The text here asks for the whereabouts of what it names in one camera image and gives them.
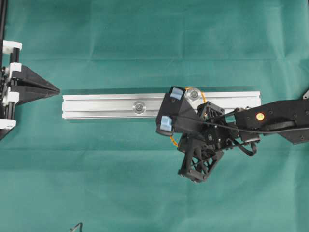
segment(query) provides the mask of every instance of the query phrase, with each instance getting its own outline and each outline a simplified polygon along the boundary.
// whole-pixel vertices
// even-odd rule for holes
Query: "aluminum profile rail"
[[[259,91],[205,92],[206,100],[231,112],[235,108],[261,105]],[[63,95],[63,119],[154,118],[164,93]],[[185,97],[194,109],[203,103],[198,89],[186,91]]]

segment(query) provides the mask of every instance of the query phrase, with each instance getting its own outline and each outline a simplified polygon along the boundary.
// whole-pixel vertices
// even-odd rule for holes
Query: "orange sticker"
[[[258,121],[263,121],[264,118],[265,118],[265,115],[264,115],[263,113],[257,113],[257,114],[256,114],[256,119],[257,119]]]

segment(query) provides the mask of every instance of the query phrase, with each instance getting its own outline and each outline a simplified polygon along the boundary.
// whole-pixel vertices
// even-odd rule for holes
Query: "wire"
[[[173,136],[170,136],[169,139],[172,141],[174,146],[178,147],[178,143],[174,140]]]
[[[75,232],[77,230],[77,228],[79,228],[79,232],[82,232],[82,228],[83,228],[83,223],[78,223],[76,226],[74,226],[73,228],[70,229],[70,232]]]
[[[225,115],[219,115],[217,117],[212,117],[211,119],[213,121],[216,121],[216,120],[218,120],[218,119],[220,119],[222,117],[230,117],[230,116],[234,115],[235,113],[237,113],[238,111],[239,111],[239,108],[236,108],[235,110],[233,110],[233,111],[231,111],[231,112],[229,112],[229,113],[227,113]]]
[[[191,89],[192,87],[186,87],[185,90],[189,90]],[[201,95],[202,95],[202,98],[203,98],[203,102],[206,103],[206,98],[205,98],[205,94],[199,90],[201,92]],[[178,147],[178,143],[175,141],[175,139],[173,138],[173,136],[170,136],[169,139],[172,141],[173,145]]]
[[[267,131],[266,130],[250,130],[250,129],[230,127],[230,126],[221,125],[221,124],[213,123],[213,122],[202,122],[202,121],[195,120],[195,119],[188,118],[188,117],[181,117],[181,116],[173,116],[173,117],[186,118],[186,119],[189,119],[189,120],[192,120],[192,121],[200,122],[201,124],[213,125],[213,126],[218,126],[218,127],[230,129],[230,130],[243,131],[243,132],[247,132],[247,133],[277,134],[277,133],[290,132],[290,131],[309,130],[309,126],[306,126],[306,127],[295,127],[295,128],[282,129],[282,130],[272,130],[272,131],[271,130],[267,130]]]

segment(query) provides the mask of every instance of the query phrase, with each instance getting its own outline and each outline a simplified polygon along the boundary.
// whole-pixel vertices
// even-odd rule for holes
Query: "black vertical rail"
[[[0,18],[0,40],[4,39],[4,27],[5,27],[5,17],[6,17],[6,8],[8,5],[7,0],[1,0],[1,18]]]
[[[19,49],[13,48],[13,52],[10,55],[10,63],[18,63],[19,62]],[[17,80],[11,80],[10,83],[11,86],[17,85]],[[7,119],[15,120],[15,102],[9,102],[9,104],[6,106],[6,116]]]
[[[6,8],[8,5],[7,0],[0,0],[1,6],[1,16],[0,16],[0,68],[2,68],[2,47],[3,47],[3,39],[4,39],[4,31],[5,31],[5,18],[6,18]]]

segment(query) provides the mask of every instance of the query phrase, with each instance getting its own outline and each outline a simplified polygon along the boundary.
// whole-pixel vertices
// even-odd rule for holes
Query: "bolt head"
[[[191,94],[190,94],[190,96],[191,96],[192,98],[197,98],[197,97],[198,97],[198,92],[192,91]]]
[[[138,103],[138,104],[136,104],[136,106],[135,106],[135,109],[136,109],[137,111],[142,111],[143,108],[144,108],[144,106],[143,106],[141,103]]]

